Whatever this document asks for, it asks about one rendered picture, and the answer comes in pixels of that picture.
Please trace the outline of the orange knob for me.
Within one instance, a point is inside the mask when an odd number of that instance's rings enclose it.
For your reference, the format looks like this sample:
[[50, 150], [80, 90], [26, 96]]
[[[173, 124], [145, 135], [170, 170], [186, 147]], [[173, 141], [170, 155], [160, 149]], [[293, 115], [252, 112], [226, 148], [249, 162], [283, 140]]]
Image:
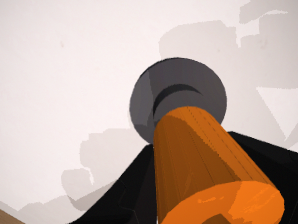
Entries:
[[158, 224], [279, 224], [285, 200], [205, 109], [180, 107], [154, 129]]

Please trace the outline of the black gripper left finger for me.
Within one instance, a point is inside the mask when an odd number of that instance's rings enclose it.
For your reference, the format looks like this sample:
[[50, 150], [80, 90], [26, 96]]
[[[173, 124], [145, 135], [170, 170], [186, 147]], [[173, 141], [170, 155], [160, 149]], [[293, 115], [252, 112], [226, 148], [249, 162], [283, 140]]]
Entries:
[[153, 144], [145, 145], [108, 192], [69, 224], [158, 224]]

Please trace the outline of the black stepped pedestal with shaft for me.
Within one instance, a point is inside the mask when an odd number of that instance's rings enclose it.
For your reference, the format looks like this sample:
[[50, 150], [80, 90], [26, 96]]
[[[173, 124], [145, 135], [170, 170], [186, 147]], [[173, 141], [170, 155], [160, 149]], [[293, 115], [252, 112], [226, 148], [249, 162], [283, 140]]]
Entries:
[[138, 77], [130, 96], [130, 120], [154, 147], [154, 129], [166, 113], [189, 105], [205, 109], [221, 124], [226, 100], [225, 87], [212, 68], [188, 57], [169, 57]]

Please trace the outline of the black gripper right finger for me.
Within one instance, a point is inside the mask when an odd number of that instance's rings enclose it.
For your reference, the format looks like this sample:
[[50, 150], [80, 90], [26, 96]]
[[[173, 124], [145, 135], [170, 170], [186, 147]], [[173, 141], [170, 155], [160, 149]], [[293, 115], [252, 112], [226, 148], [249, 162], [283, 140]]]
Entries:
[[243, 133], [227, 133], [269, 177], [285, 200], [285, 210], [279, 224], [298, 224], [298, 153]]

